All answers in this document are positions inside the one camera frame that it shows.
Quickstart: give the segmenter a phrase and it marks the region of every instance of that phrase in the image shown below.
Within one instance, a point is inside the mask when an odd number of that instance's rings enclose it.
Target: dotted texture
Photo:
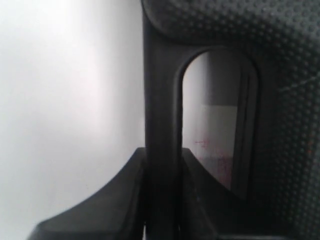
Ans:
[[[142,0],[153,26],[184,44],[226,43],[257,68],[268,59],[273,108],[262,109],[250,200],[304,239],[320,239],[320,1]],[[268,102],[268,96],[262,97]]]

